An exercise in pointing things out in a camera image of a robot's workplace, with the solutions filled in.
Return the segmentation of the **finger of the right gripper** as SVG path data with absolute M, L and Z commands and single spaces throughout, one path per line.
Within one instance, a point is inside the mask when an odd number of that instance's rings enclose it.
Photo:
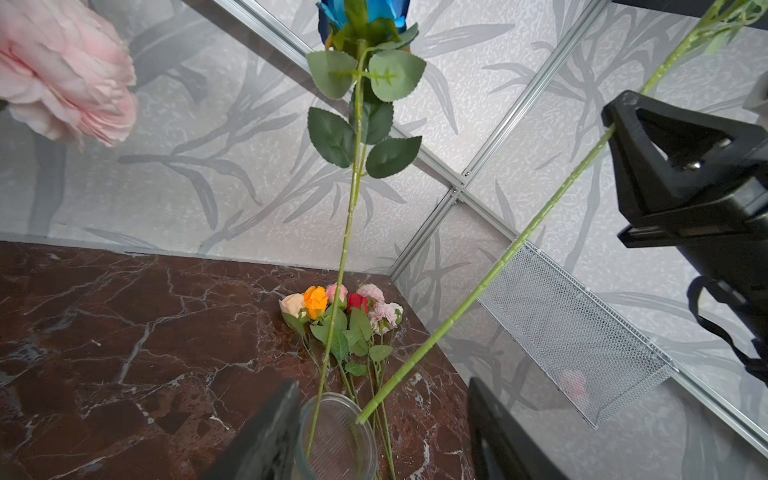
M 742 222 L 767 210 L 767 132 L 630 90 L 602 110 L 630 222 Z

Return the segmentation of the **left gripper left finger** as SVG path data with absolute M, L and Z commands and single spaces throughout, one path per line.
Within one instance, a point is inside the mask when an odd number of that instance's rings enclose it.
M 273 390 L 203 474 L 204 479 L 290 479 L 300 427 L 300 391 L 295 380 Z

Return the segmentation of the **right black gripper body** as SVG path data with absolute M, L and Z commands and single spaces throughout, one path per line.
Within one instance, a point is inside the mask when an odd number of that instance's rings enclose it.
M 693 203 L 652 212 L 621 204 L 628 248 L 675 247 L 702 277 L 723 282 L 715 293 L 756 336 L 767 334 L 767 199 Z

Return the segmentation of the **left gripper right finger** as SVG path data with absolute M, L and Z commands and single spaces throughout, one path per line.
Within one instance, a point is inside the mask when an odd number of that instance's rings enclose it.
M 468 387 L 471 457 L 477 479 L 566 479 L 478 377 Z

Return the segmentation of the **clear frosted glass vase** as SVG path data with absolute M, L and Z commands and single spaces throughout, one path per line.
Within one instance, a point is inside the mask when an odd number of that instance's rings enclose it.
M 325 392 L 303 406 L 294 456 L 294 479 L 375 479 L 378 451 L 372 427 L 356 422 L 360 408 Z

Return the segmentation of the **striped pink peony stem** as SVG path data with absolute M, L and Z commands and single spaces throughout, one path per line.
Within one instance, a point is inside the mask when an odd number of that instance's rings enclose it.
M 571 54 L 575 46 L 583 39 L 586 32 L 591 28 L 598 17 L 606 8 L 606 1 L 590 2 L 582 15 L 576 21 L 574 26 L 568 30 L 565 39 L 560 42 L 557 48 L 549 57 L 549 63 L 537 72 L 534 80 L 526 88 L 524 94 L 519 98 L 515 107 L 520 112 L 514 111 L 511 119 L 524 115 L 533 102 L 536 101 L 540 93 L 551 82 L 551 78 L 558 72 L 561 65 L 564 64 L 567 56 Z M 670 53 L 664 62 L 654 71 L 648 81 L 643 85 L 640 93 L 649 95 L 676 63 L 708 42 L 714 41 L 721 33 L 726 32 L 730 36 L 735 36 L 742 28 L 755 24 L 767 13 L 767 3 L 765 1 L 715 1 L 704 13 L 689 33 L 681 40 L 679 45 Z M 433 333 L 425 343 L 419 347 L 415 353 L 401 366 L 383 386 L 372 400 L 362 409 L 362 413 L 356 419 L 358 424 L 366 422 L 381 406 L 387 396 L 408 376 L 411 370 L 420 362 L 424 356 L 435 347 L 438 342 L 451 330 L 454 324 L 465 314 L 465 312 L 476 303 L 482 293 L 488 289 L 493 280 L 501 273 L 502 269 L 514 258 L 514 256 L 527 243 L 529 237 L 535 232 L 550 211 L 557 205 L 568 189 L 575 181 L 587 170 L 593 160 L 607 145 L 615 132 L 615 127 L 610 125 L 606 128 L 603 135 L 592 147 L 584 159 L 575 167 L 570 175 L 563 181 L 554 194 L 542 206 L 540 211 L 532 217 L 524 230 L 519 233 L 513 243 L 504 253 L 504 255 L 491 268 L 489 273 L 481 280 L 479 285 L 469 294 L 457 310 L 448 317 L 438 330 Z

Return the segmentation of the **blue rose stem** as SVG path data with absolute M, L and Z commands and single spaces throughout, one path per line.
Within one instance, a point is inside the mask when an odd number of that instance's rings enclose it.
M 364 176 L 383 179 L 411 165 L 421 148 L 419 136 L 392 138 L 394 103 L 410 95 L 426 69 L 412 54 L 419 34 L 407 24 L 407 1 L 320 1 L 318 32 L 324 48 L 308 54 L 310 74 L 319 91 L 331 100 L 349 97 L 349 117 L 312 107 L 308 111 L 310 140 L 328 163 L 350 170 L 351 188 L 332 312 L 321 370 L 337 363 L 342 381 L 349 381 L 350 342 L 334 329 L 351 244 L 354 214 Z

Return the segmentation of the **small pink flower stem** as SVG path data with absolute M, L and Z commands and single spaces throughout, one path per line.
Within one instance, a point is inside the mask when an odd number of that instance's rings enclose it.
M 113 25 L 81 1 L 1 4 L 1 108 L 53 141 L 123 142 L 137 77 Z

